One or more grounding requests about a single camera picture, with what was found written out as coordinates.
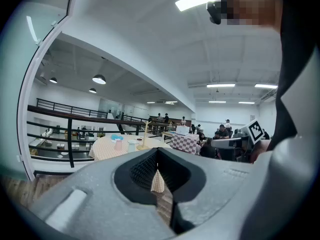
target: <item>pink cup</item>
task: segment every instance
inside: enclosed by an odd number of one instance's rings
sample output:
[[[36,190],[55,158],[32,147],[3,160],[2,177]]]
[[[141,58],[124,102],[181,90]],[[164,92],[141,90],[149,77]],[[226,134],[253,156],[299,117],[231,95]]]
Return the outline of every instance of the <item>pink cup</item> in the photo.
[[[121,151],[122,150],[122,140],[117,139],[115,146],[114,146],[114,150],[116,151]]]

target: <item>black metal railing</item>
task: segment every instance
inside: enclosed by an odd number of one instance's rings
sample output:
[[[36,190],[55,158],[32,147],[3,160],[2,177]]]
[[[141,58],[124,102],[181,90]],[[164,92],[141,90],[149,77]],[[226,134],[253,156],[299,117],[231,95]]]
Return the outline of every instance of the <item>black metal railing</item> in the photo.
[[[62,130],[65,131],[64,134],[67,133],[67,138],[53,138],[53,137],[48,137],[48,136],[42,136],[42,135],[37,135],[37,134],[32,134],[32,133],[27,133],[28,137],[33,137],[33,138],[38,138],[38,139],[44,139],[44,140],[50,140],[50,141],[58,141],[58,142],[64,142],[67,143],[67,149],[58,149],[58,148],[48,148],[48,147],[43,147],[43,146],[34,146],[34,145],[29,145],[29,148],[31,149],[36,149],[36,150],[43,150],[43,151],[50,151],[50,152],[66,152],[68,153],[69,158],[50,158],[50,157],[44,157],[44,156],[37,156],[37,155],[31,155],[32,158],[35,159],[41,159],[41,160],[47,160],[47,161],[59,161],[59,162],[70,162],[70,166],[73,168],[75,167],[74,162],[83,162],[83,161],[93,161],[94,158],[74,158],[73,154],[75,153],[89,153],[91,149],[91,145],[95,142],[95,140],[81,140],[81,139],[73,139],[72,140],[72,132],[81,132],[81,133],[100,133],[100,134],[105,134],[105,133],[123,133],[124,131],[114,131],[114,130],[90,130],[90,129],[72,129],[72,122],[73,120],[78,120],[78,121],[85,121],[85,122],[94,122],[94,123],[103,123],[103,124],[116,124],[116,125],[130,125],[130,126],[135,126],[136,129],[132,131],[126,131],[126,133],[135,133],[135,135],[139,135],[139,133],[144,133],[144,130],[141,130],[141,127],[145,125],[144,121],[128,121],[128,120],[118,120],[118,119],[103,119],[103,118],[94,118],[94,117],[86,117],[82,115],[77,115],[77,114],[71,114],[71,113],[66,113],[66,112],[61,112],[61,111],[56,111],[53,109],[46,109],[38,106],[28,106],[28,111],[42,114],[42,115],[47,115],[47,116],[52,116],[52,117],[58,117],[58,118],[63,118],[67,119],[67,128],[64,127],[56,127],[56,126],[51,126],[51,125],[46,125],[42,123],[37,123],[37,122],[32,122],[32,121],[27,121],[26,123],[28,125],[32,126],[39,126],[39,127],[45,127],[48,129],[53,129],[53,130]],[[159,132],[163,132],[164,129],[167,129],[167,125],[163,123],[150,123],[150,126],[153,127],[153,132],[154,135],[159,134]],[[89,150],[74,150],[72,148],[72,143],[86,143],[90,144],[89,145]]]
[[[122,113],[121,120],[123,121],[130,121],[130,122],[148,122],[148,119],[136,117],[132,115],[125,115]],[[148,131],[152,133],[153,135],[156,135],[157,132],[167,132],[169,130],[169,124],[168,123],[162,123],[157,120],[151,120],[152,123],[155,123],[157,125],[151,125],[148,126]],[[177,128],[177,125],[171,125],[170,127],[172,130],[175,130]],[[161,135],[151,136],[149,138],[155,138],[160,137]]]
[[[79,115],[84,117],[92,117],[92,118],[108,118],[108,113],[103,111],[97,111],[92,109],[86,109],[77,106],[69,106],[57,102],[52,102],[49,100],[37,98],[36,106],[39,108],[44,108],[47,110],[64,112],[73,115]]]

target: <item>wooden floor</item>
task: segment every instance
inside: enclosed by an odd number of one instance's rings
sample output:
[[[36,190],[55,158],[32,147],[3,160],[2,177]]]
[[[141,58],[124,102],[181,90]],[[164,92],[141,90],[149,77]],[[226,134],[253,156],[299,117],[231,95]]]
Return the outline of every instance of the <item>wooden floor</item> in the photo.
[[[2,176],[0,182],[11,200],[29,208],[44,192],[63,181],[66,177],[38,174],[35,180],[31,182]],[[173,203],[172,194],[166,186],[164,192],[158,193],[153,191],[152,193],[156,195],[159,215],[169,225]]]

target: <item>checkered tablecloth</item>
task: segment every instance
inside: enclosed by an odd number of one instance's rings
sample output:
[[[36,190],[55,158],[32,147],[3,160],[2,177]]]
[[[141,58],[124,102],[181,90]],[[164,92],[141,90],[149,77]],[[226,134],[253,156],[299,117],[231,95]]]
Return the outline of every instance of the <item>checkered tablecloth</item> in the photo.
[[[198,134],[187,134],[180,135],[174,134],[172,142],[170,143],[171,148],[181,150],[190,154],[196,154],[197,141],[199,140]]]
[[[127,154],[128,146],[129,146],[128,140],[134,140],[138,136],[136,135],[121,135],[121,136],[123,137],[122,150],[120,151],[115,150],[116,144],[112,142],[111,136],[105,136],[96,140],[96,142],[92,145],[89,156],[94,158],[95,161],[101,161],[104,159],[114,158],[114,157]],[[147,145],[149,148],[158,148],[158,147],[170,148],[169,145],[153,138],[147,138],[145,140],[145,145]],[[159,193],[165,190],[164,179],[161,177],[158,170],[153,178],[151,190]]]

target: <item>white box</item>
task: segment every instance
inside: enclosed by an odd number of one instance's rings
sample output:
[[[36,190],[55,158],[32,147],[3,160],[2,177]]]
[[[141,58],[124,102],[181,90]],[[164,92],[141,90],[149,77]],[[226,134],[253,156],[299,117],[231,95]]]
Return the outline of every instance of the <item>white box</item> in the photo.
[[[175,130],[176,134],[187,135],[189,134],[189,127],[184,125],[178,125]]]
[[[65,149],[65,144],[58,143],[58,144],[56,145],[56,149],[57,149],[57,150],[64,150],[64,149]]]
[[[77,144],[72,144],[72,145],[71,145],[71,148],[72,148],[73,150],[79,150],[79,145],[77,145]]]

